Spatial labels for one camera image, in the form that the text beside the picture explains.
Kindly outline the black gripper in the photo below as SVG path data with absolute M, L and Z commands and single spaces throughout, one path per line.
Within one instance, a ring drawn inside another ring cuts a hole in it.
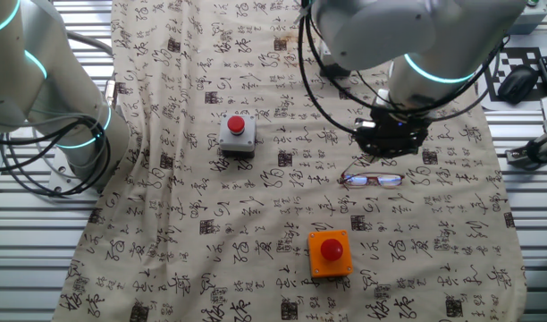
M 428 135 L 429 120 L 408 118 L 398 120 L 393 114 L 373 110 L 371 119 L 356 118 L 353 139 L 364 152 L 361 158 L 373 164 L 377 158 L 395 160 L 415 155 Z

